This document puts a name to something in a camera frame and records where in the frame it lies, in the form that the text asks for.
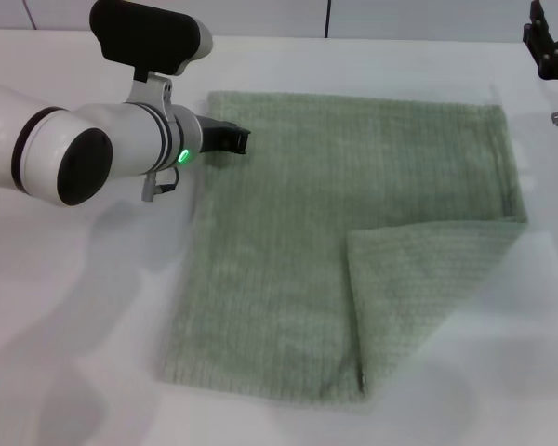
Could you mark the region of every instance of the textured fabric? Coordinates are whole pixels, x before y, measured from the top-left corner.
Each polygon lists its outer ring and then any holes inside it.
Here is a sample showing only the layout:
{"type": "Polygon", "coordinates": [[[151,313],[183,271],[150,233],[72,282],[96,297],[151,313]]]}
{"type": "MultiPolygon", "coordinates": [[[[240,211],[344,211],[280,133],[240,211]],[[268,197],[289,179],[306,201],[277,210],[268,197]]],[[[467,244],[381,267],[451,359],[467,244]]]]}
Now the textured fabric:
{"type": "Polygon", "coordinates": [[[216,93],[249,153],[206,155],[166,379],[355,402],[427,338],[525,223],[495,106],[216,93]]]}

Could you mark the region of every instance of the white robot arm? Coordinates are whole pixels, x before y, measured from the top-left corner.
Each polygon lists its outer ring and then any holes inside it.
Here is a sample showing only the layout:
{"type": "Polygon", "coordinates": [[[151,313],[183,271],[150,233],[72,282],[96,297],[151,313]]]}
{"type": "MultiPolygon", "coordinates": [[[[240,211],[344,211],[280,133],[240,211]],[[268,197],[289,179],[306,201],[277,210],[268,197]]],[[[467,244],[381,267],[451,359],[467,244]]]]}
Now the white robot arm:
{"type": "Polygon", "coordinates": [[[179,75],[210,53],[202,23],[122,0],[99,0],[90,23],[103,56],[135,68],[127,101],[66,111],[0,86],[0,187],[73,206],[108,179],[146,175],[150,202],[175,189],[157,185],[157,172],[203,151],[246,153],[249,131],[173,105],[171,80],[156,74],[179,75]]]}

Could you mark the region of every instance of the white table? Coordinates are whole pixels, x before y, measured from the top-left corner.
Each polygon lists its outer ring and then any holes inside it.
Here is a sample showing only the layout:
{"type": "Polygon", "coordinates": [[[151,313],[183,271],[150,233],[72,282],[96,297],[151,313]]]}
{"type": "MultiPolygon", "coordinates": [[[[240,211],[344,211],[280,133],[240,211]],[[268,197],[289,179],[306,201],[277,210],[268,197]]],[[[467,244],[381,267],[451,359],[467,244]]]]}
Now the white table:
{"type": "MultiPolygon", "coordinates": [[[[193,179],[61,209],[0,190],[0,445],[558,445],[558,83],[522,45],[217,38],[175,82],[500,103],[531,219],[503,265],[371,403],[298,407],[158,381],[193,179]]],[[[89,33],[1,32],[0,83],[64,107],[126,98],[89,33]]]]}

